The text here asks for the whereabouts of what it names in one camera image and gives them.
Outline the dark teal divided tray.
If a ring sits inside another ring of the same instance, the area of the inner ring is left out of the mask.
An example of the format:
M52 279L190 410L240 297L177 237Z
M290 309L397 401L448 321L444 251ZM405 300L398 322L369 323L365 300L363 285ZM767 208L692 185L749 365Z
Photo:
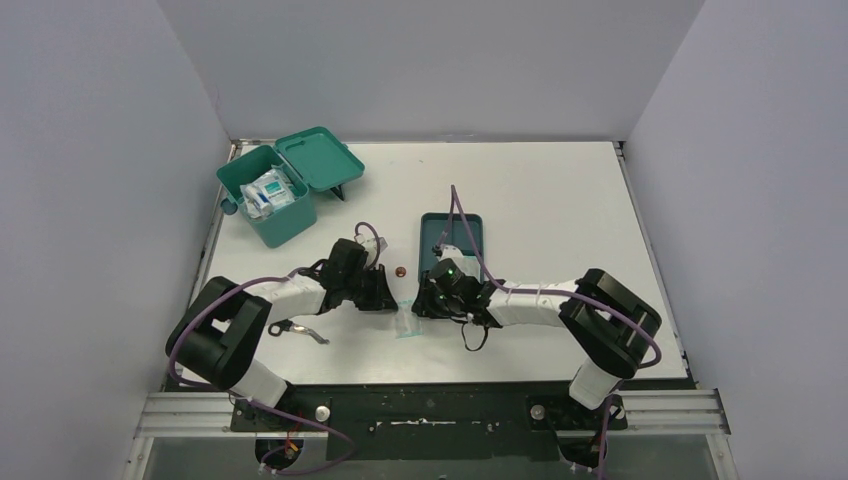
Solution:
M420 240L419 240L419 263L418 278L423 280L438 261L438 255L433 248L441 238L444 228L449 224L448 213L428 212L421 216ZM471 235L468 235L465 225L458 214L452 217L448 233L445 236L443 246L453 246L460 252L458 265L467 275L475 274L478 280L484 280L485 274L481 271L480 264L474 254L471 239L476 243L479 253L484 253L483 220L477 214L467 214Z

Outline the teal medical gauze packet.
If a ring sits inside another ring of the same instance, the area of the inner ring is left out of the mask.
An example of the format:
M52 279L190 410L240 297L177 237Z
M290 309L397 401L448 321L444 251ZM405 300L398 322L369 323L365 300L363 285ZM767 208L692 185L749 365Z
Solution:
M278 169L269 170L257 179L256 183L275 211L296 200L290 179Z

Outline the bandage strip pack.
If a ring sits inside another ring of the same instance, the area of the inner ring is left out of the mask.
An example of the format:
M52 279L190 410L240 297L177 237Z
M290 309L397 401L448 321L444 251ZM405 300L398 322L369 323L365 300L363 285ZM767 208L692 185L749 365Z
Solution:
M399 308L393 317L393 324L397 339L412 338L423 334L421 318L412 311L410 305Z

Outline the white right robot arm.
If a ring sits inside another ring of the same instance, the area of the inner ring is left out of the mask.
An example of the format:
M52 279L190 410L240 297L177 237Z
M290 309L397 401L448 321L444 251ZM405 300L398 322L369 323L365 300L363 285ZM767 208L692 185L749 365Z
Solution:
M659 313L615 277L592 268L571 282L521 284L481 280L443 259L423 274L412 312L484 330L534 325L565 328L587 358L563 401L565 419L585 429L603 415L603 403L624 381L657 365Z

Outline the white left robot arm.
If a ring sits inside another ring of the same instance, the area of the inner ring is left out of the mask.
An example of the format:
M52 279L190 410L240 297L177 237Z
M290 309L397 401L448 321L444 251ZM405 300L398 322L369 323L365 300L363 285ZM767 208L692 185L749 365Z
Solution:
M212 278L166 342L169 365L259 403L257 417L269 429L289 428L297 415L292 385L256 359L259 341L270 323L322 315L344 302L363 312L397 311L384 266L368 260L365 246L339 239L327 258L284 277L243 284Z

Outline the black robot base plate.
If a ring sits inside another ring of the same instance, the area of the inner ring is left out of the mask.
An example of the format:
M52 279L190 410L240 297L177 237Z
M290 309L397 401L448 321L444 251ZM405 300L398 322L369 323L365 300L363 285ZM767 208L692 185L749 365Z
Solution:
M628 426L623 400L614 395L610 407L587 409L568 387L566 381L300 386L283 409L307 425L237 400L231 426L270 435L257 443L258 455L286 439L297 446L323 440L328 460L565 457L594 467L600 438Z

